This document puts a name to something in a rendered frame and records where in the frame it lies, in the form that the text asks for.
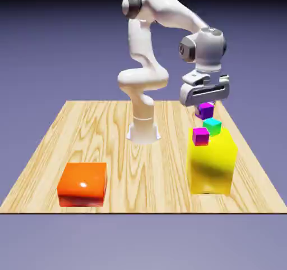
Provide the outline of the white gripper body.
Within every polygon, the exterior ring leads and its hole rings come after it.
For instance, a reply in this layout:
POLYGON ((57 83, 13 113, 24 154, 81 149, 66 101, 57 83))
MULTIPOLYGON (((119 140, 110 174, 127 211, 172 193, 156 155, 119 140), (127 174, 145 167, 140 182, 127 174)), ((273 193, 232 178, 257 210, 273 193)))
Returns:
POLYGON ((193 86, 183 83, 180 88, 179 101, 182 105, 197 106, 201 103, 226 99, 229 95, 229 81, 224 80, 217 85, 193 86))

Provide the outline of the small purple cube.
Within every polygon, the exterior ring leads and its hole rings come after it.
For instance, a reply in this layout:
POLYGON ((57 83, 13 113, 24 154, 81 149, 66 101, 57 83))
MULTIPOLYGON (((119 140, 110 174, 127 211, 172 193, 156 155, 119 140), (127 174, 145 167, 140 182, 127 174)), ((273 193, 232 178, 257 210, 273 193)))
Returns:
POLYGON ((196 107, 195 115, 201 120, 212 118, 214 115, 214 105, 209 102, 199 104, 196 107))

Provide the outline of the small teal cube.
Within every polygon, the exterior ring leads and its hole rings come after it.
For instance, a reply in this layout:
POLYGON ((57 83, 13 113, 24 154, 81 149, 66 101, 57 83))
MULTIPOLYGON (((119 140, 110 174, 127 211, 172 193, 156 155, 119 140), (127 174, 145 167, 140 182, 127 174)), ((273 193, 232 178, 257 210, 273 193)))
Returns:
POLYGON ((215 136, 220 134, 221 131, 221 121, 211 117, 203 120, 202 127, 207 128, 210 136, 215 136))

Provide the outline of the small magenta cube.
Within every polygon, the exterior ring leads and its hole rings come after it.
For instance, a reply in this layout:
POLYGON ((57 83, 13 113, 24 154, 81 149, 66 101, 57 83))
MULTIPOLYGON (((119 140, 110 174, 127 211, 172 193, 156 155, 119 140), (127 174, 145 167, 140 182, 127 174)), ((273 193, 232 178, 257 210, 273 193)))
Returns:
POLYGON ((195 146, 207 146, 209 137, 209 131, 205 127, 193 128, 192 130, 192 140, 195 146))

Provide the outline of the large yellow box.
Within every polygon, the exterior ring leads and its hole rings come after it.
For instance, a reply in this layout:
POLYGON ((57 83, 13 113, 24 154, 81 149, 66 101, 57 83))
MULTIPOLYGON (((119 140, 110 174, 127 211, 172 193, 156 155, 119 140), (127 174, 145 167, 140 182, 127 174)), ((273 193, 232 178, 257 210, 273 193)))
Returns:
POLYGON ((197 146, 189 130, 187 148, 187 179, 192 194, 230 193, 238 148, 226 128, 209 138, 209 143, 197 146))

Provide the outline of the large orange box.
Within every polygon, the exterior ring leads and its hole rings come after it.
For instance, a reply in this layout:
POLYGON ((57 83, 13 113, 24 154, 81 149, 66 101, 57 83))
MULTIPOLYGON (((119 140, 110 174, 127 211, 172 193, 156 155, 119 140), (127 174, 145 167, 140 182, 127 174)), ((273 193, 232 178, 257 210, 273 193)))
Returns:
POLYGON ((67 163, 57 186, 61 207, 102 207, 107 189, 107 164, 67 163))

